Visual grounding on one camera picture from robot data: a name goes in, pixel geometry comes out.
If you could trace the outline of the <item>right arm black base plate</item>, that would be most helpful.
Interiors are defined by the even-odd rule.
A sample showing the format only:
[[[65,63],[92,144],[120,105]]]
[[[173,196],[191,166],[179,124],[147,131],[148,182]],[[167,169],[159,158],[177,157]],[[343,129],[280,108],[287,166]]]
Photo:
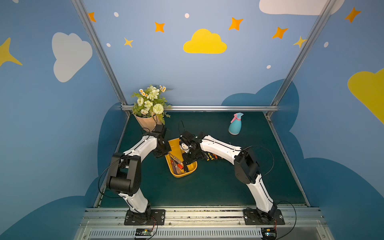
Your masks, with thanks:
[[[258,209],[243,209],[243,216],[246,225],[285,225],[281,210],[276,209],[273,216]]]

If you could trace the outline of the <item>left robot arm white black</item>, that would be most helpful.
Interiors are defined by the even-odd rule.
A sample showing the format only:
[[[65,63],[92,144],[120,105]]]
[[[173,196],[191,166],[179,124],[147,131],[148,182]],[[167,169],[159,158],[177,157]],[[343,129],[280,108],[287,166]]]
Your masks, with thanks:
[[[151,205],[140,190],[142,181],[142,161],[148,154],[156,158],[163,157],[171,151],[165,140],[166,127],[156,125],[152,132],[146,132],[132,148],[115,153],[106,177],[108,189],[116,192],[129,205],[128,215],[146,223],[151,219]]]

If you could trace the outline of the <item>yellow plastic storage box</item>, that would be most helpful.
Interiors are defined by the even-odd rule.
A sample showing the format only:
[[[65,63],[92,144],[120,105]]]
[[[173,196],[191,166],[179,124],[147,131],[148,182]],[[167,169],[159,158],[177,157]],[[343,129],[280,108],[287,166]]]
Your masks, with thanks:
[[[194,162],[184,167],[185,159],[183,157],[183,154],[185,153],[185,151],[180,148],[180,140],[170,140],[169,144],[171,147],[171,151],[165,157],[171,174],[175,178],[181,178],[193,173],[197,169],[198,163]]]

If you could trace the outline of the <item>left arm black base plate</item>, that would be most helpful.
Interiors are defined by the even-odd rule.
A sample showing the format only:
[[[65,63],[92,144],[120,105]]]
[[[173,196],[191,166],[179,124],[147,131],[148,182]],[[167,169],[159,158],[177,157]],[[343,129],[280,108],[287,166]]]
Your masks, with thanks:
[[[125,226],[163,226],[165,224],[166,210],[154,209],[144,213],[134,213],[128,210],[125,216]]]

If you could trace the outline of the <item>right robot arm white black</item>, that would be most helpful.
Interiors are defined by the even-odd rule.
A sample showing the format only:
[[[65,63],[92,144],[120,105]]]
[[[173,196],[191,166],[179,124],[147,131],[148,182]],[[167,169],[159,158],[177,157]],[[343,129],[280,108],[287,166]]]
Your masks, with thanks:
[[[256,211],[264,221],[271,221],[277,212],[277,205],[270,197],[260,172],[260,165],[250,147],[232,146],[205,133],[193,135],[184,131],[180,137],[183,159],[192,164],[208,154],[227,160],[234,166],[236,178],[246,184],[256,202]]]

